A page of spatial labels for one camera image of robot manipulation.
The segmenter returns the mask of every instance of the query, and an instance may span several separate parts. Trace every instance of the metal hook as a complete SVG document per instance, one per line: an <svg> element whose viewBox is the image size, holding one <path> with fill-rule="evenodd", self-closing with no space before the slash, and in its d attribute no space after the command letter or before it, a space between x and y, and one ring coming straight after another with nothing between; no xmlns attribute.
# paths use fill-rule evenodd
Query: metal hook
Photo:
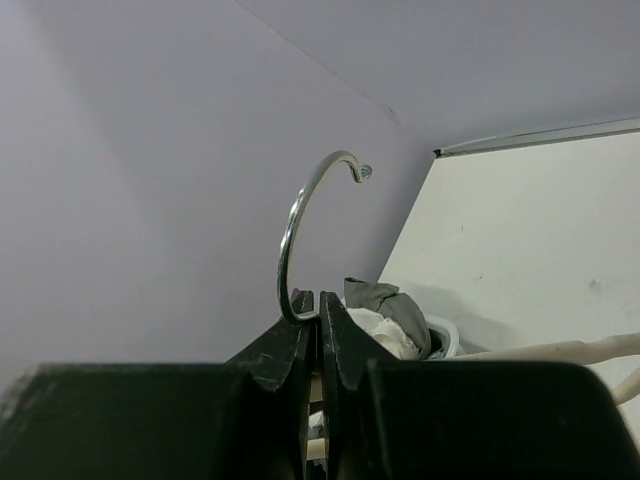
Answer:
<svg viewBox="0 0 640 480"><path fill-rule="evenodd" d="M304 210L309 203L309 199L314 190L327 173L327 170L336 163L345 162L349 165L351 175L356 183L362 183L371 176L372 169L369 165L360 165L356 157L345 151L333 152L325 158L320 165L317 166L313 175L304 187L298 193L295 203L289 212L289 221L287 222L287 230L284 232L282 242L280 242L280 259L278 260L278 302L280 303L280 312L282 316L291 323L300 323L313 320L318 317L317 312L296 313L291 306L289 299L289 260L291 259L291 251L293 242L296 238L300 219L304 214Z"/></svg>

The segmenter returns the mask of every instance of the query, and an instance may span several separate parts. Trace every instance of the fabric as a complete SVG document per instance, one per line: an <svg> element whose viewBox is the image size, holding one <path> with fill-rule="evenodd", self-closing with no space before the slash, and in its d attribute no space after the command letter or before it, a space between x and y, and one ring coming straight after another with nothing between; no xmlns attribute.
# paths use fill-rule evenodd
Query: fabric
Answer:
<svg viewBox="0 0 640 480"><path fill-rule="evenodd" d="M402 327L390 318L366 308L347 308L354 323L400 360L417 360L420 350Z"/></svg>
<svg viewBox="0 0 640 480"><path fill-rule="evenodd" d="M431 334L420 307L406 293L389 283L344 279L347 308L366 308L396 322L420 350L419 359L432 353Z"/></svg>

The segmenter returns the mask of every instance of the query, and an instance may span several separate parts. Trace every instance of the white tube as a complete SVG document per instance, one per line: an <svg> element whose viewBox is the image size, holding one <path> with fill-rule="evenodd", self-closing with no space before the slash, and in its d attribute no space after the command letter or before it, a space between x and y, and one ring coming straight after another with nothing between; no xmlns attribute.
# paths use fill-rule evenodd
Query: white tube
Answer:
<svg viewBox="0 0 640 480"><path fill-rule="evenodd" d="M549 360L592 365L612 358L640 355L640 333L616 335L597 342L550 343L497 352L461 355L452 360Z"/></svg>
<svg viewBox="0 0 640 480"><path fill-rule="evenodd" d="M635 369L631 375L620 382L620 385L611 390L611 395L616 405L622 405L640 395L640 368Z"/></svg>

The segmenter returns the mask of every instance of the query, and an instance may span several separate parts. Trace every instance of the gray cloth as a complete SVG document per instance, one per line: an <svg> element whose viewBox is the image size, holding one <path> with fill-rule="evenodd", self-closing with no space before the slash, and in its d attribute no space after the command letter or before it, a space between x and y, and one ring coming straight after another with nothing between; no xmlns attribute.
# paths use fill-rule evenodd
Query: gray cloth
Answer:
<svg viewBox="0 0 640 480"><path fill-rule="evenodd" d="M420 349L419 359L431 354L431 335L424 315L413 299L389 283L367 283L355 278L344 279L347 308L366 308L390 318L404 330Z"/></svg>

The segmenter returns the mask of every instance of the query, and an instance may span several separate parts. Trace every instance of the white panel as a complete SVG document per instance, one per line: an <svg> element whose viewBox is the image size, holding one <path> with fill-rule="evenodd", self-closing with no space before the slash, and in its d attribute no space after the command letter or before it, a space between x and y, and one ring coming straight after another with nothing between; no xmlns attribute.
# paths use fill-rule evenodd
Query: white panel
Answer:
<svg viewBox="0 0 640 480"><path fill-rule="evenodd" d="M639 206L638 133L442 158L381 280L491 350L637 332ZM624 411L639 433L640 398Z"/></svg>

